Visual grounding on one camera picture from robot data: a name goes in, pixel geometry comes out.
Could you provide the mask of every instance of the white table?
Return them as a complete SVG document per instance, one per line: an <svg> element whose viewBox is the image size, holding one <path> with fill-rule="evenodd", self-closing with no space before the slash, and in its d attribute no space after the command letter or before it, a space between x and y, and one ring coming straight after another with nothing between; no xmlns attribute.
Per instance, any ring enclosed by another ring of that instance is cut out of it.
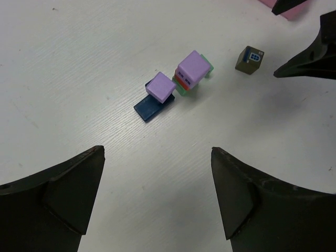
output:
<svg viewBox="0 0 336 252"><path fill-rule="evenodd" d="M0 184L102 144L106 164L80 252L231 251L211 147L336 192L335 82L272 76L334 9L334 0L315 1L290 23L252 0L3 1ZM247 45L266 53L252 76L234 69ZM157 71L172 76L194 49L213 77L145 124L133 109L144 84Z"/></svg>

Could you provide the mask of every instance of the tabletop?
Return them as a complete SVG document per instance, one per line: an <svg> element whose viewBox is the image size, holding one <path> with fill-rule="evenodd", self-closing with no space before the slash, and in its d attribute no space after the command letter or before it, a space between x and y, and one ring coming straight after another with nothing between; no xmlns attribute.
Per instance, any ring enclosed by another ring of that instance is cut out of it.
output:
<svg viewBox="0 0 336 252"><path fill-rule="evenodd" d="M79 251L231 251L211 172L218 146L298 186L336 192L336 85L272 73L307 48L334 0L289 22L257 0L0 4L0 184L104 145ZM249 76L246 46L265 52ZM145 83L191 51L215 67L149 123Z"/></svg>

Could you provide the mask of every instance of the black plastic part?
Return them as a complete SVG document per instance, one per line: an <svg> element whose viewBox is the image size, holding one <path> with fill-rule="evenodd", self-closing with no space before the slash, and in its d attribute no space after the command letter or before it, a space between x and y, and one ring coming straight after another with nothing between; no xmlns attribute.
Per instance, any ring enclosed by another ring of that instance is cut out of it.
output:
<svg viewBox="0 0 336 252"><path fill-rule="evenodd" d="M275 15L280 15L306 1L308 0L277 0L275 5L273 6L272 12Z"/></svg>
<svg viewBox="0 0 336 252"><path fill-rule="evenodd" d="M0 186L0 251L76 252L87 231L104 148Z"/></svg>
<svg viewBox="0 0 336 252"><path fill-rule="evenodd" d="M336 10L320 18L315 41L274 72L277 78L308 76L336 79Z"/></svg>
<svg viewBox="0 0 336 252"><path fill-rule="evenodd" d="M336 195L281 181L221 148L211 166L233 252L336 251Z"/></svg>

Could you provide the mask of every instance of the navy rectangular block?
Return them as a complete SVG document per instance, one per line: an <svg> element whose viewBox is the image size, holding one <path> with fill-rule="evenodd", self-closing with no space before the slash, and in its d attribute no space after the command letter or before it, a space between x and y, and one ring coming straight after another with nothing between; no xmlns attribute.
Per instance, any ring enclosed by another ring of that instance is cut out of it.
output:
<svg viewBox="0 0 336 252"><path fill-rule="evenodd" d="M142 120L149 122L164 110L170 103L175 100L173 95L170 95L164 103L160 103L151 95L146 96L142 101L134 106L136 112L141 116Z"/></svg>

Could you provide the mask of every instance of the pink block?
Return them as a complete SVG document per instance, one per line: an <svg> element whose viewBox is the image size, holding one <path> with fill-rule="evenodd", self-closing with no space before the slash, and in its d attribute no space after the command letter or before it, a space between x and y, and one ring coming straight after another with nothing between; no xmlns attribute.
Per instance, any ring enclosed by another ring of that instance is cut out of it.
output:
<svg viewBox="0 0 336 252"><path fill-rule="evenodd" d="M275 5L275 3L277 2L277 0L259 0L260 2L262 2L263 4L267 5L270 8L273 8L273 6ZM308 6L309 1L306 1L296 7L294 7L293 9L290 9L284 13L282 13L281 15L283 17L285 17L288 20L293 20L295 19L303 10L306 9L306 7Z"/></svg>

